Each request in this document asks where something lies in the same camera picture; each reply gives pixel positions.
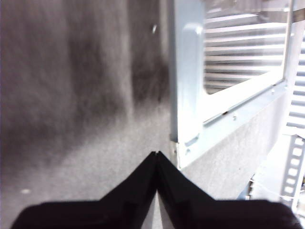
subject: gray carpet wall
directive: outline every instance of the gray carpet wall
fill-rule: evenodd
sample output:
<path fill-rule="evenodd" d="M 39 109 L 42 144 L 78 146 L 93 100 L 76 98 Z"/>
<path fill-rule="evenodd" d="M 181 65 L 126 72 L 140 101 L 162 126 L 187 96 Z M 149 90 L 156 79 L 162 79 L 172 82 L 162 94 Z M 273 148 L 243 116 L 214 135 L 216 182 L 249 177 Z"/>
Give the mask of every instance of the gray carpet wall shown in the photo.
<path fill-rule="evenodd" d="M 2 0 L 1 228 L 28 205 L 100 199 L 151 151 L 168 156 L 168 82 L 164 0 Z M 183 173 L 214 198 L 236 198 L 288 103 L 274 101 Z M 171 227 L 159 203 L 143 228 Z"/>

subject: white rectangular hole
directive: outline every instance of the white rectangular hole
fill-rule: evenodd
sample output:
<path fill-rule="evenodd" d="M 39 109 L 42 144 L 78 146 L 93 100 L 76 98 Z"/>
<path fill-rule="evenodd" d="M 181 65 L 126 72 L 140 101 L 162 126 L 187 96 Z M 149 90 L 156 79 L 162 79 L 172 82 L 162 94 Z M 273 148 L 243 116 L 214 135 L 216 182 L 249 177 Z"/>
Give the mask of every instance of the white rectangular hole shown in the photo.
<path fill-rule="evenodd" d="M 295 155 L 295 156 L 301 156 L 302 155 L 302 149 L 294 148 L 292 154 Z"/>
<path fill-rule="evenodd" d="M 283 197 L 283 200 L 285 200 L 285 201 L 291 201 L 291 198 L 288 198 L 288 197 Z"/>
<path fill-rule="evenodd" d="M 287 183 L 287 184 L 290 184 L 290 185 L 294 185 L 294 184 L 295 184 L 295 180 L 294 180 L 294 179 L 291 179 L 291 178 L 288 178 L 288 179 L 286 180 L 286 183 Z"/>
<path fill-rule="evenodd" d="M 285 192 L 287 192 L 287 193 L 293 193 L 293 191 L 294 191 L 294 188 L 293 188 L 293 187 L 288 187 L 288 186 L 285 187 Z"/>
<path fill-rule="evenodd" d="M 288 174 L 295 177 L 295 176 L 297 175 L 297 169 L 295 169 L 295 168 L 290 168 L 290 169 L 288 170 Z"/>
<path fill-rule="evenodd" d="M 304 140 L 303 140 L 302 138 L 300 138 L 300 137 L 297 137 L 297 138 L 295 139 L 295 143 L 296 143 L 297 145 L 299 145 L 299 146 L 302 146 L 302 145 L 304 144 Z"/>
<path fill-rule="evenodd" d="M 298 166 L 300 164 L 300 160 L 293 158 L 291 159 L 290 163 L 294 166 Z"/>

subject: screw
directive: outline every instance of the screw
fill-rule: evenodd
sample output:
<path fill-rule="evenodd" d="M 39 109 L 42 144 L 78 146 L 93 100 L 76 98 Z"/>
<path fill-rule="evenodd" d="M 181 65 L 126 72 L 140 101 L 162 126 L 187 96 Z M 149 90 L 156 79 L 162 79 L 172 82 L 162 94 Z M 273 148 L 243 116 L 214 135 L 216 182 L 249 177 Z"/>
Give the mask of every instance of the screw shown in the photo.
<path fill-rule="evenodd" d="M 233 120 L 236 120 L 236 119 L 237 119 L 237 116 L 238 116 L 237 112 L 234 112 L 234 113 L 233 113 Z"/>
<path fill-rule="evenodd" d="M 157 29 L 157 25 L 155 24 L 155 25 L 152 26 L 152 33 L 153 33 L 153 34 L 156 33 L 156 29 Z"/>

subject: black plastic object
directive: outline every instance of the black plastic object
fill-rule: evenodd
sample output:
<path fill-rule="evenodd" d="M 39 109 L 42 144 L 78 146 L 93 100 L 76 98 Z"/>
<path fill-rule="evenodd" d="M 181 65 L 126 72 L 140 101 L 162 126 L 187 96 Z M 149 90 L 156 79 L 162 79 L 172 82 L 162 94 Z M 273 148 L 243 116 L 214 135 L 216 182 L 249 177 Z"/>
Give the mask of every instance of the black plastic object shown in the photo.
<path fill-rule="evenodd" d="M 268 201 L 215 201 L 152 152 L 100 201 L 45 203 L 23 210 L 12 229 L 141 228 L 158 190 L 176 229 L 301 229 L 291 210 Z"/>

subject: louvered vent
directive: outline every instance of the louvered vent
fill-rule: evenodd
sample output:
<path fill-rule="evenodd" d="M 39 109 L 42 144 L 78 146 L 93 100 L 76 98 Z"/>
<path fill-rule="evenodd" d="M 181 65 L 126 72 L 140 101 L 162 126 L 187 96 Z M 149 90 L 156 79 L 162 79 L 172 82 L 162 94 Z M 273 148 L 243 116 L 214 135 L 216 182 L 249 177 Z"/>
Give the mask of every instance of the louvered vent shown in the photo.
<path fill-rule="evenodd" d="M 305 32 L 287 126 L 305 129 Z"/>
<path fill-rule="evenodd" d="M 286 13 L 207 14 L 205 79 L 209 94 L 277 69 L 283 60 Z"/>

